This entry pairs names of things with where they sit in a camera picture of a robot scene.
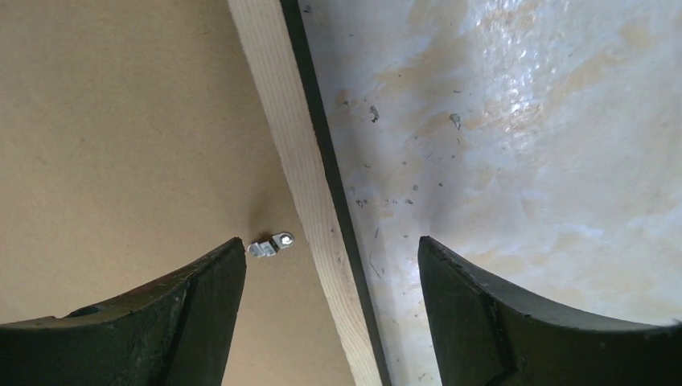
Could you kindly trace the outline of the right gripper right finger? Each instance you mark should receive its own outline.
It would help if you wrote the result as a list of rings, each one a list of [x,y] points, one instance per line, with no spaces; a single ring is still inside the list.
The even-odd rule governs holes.
[[[610,318],[481,269],[429,236],[418,246],[444,385],[678,385],[681,326]]]

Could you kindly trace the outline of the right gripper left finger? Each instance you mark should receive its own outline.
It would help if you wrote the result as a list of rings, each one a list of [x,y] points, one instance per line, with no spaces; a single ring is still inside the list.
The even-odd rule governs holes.
[[[242,241],[135,289],[1,327],[4,385],[219,385],[246,276]]]

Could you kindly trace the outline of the brown backing board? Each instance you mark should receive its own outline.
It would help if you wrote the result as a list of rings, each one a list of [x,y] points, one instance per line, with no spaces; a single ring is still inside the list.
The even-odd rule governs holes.
[[[2,322],[283,231],[248,259],[224,382],[351,385],[228,4],[2,2]]]

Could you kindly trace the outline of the wooden picture frame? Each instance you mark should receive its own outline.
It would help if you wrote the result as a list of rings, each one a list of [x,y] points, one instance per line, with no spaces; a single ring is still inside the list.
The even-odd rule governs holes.
[[[387,385],[368,284],[295,1],[229,4],[339,340],[358,385]]]

